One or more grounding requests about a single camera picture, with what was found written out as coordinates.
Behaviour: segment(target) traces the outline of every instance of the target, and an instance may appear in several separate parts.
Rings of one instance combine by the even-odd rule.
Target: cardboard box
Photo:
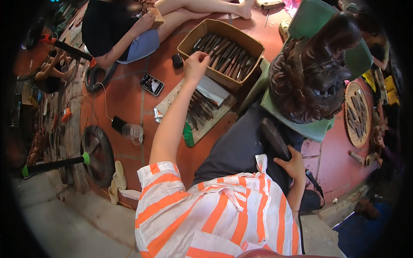
[[[245,48],[251,56],[257,58],[257,61],[254,64],[251,72],[247,74],[247,76],[245,76],[245,78],[240,82],[237,82],[236,80],[216,70],[213,70],[210,67],[206,69],[205,74],[208,77],[227,87],[229,90],[237,92],[244,85],[245,81],[253,73],[255,68],[259,65],[261,56],[264,53],[264,46],[257,40],[251,38],[247,34],[243,33],[236,27],[229,25],[228,23],[219,20],[205,19],[193,30],[191,30],[178,45],[177,49],[181,57],[186,60],[189,57],[189,53],[191,53],[192,47],[195,45],[198,39],[202,38],[210,32],[227,37],[230,41],[236,42],[238,45]]]

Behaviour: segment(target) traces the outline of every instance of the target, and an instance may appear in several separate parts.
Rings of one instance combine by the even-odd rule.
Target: smartphone
[[[112,121],[112,128],[115,129],[120,134],[122,134],[122,128],[125,124],[127,124],[127,122],[115,116]]]
[[[139,82],[139,85],[142,86],[145,90],[149,91],[154,96],[159,96],[161,90],[164,88],[164,83],[154,78],[153,76],[145,73],[142,79]]]

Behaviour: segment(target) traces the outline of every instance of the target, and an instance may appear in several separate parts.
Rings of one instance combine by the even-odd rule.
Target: round woven tray
[[[347,107],[348,106],[351,107],[353,109],[353,111],[356,112],[356,114],[357,114],[357,109],[355,108],[355,106],[353,105],[353,102],[351,101],[351,97],[355,95],[355,91],[359,91],[360,97],[362,98],[362,100],[364,102],[364,105],[366,107],[366,110],[367,110],[367,112],[366,112],[366,131],[363,133],[363,135],[360,138],[357,136],[357,133],[349,126],[348,114],[347,114]],[[360,148],[361,146],[363,146],[366,143],[366,141],[368,139],[368,135],[370,133],[370,124],[371,124],[370,108],[368,107],[368,102],[367,102],[366,95],[364,94],[363,89],[355,81],[350,82],[347,85],[345,98],[346,98],[346,101],[344,103],[344,120],[346,121],[347,135],[349,136],[349,139],[350,139],[351,143],[355,147]]]

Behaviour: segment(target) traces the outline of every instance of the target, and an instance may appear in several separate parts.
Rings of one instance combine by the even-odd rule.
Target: carved wooden sculpture
[[[344,80],[351,76],[344,51],[361,33],[350,12],[335,13],[309,40],[292,39],[271,62],[270,93],[287,119],[296,123],[332,119],[342,109]]]

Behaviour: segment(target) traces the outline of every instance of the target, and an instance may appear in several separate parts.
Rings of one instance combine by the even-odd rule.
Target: green plastic chair
[[[307,37],[310,38],[316,34],[320,28],[331,18],[331,16],[337,12],[337,9],[333,8],[331,5],[321,1],[321,0],[302,0],[298,10],[291,21],[288,31],[290,36],[284,42],[281,48],[282,52],[287,43],[289,43],[291,38]],[[373,59],[371,57],[370,51],[368,50],[366,42],[361,39],[360,44],[350,50],[346,51],[346,63],[351,70],[350,81],[358,78],[368,69],[370,69]],[[315,121],[310,124],[297,124],[287,120],[281,113],[277,110],[269,96],[268,92],[268,68],[270,62],[261,59],[260,68],[262,74],[258,81],[254,84],[249,94],[245,98],[244,102],[241,104],[238,111],[238,115],[243,114],[251,102],[257,97],[257,95],[264,89],[266,92],[261,101],[261,106],[267,110],[270,114],[275,116],[279,121],[303,135],[306,138],[314,140],[316,142],[322,142],[327,130],[331,129],[334,125],[334,118],[330,120]]]

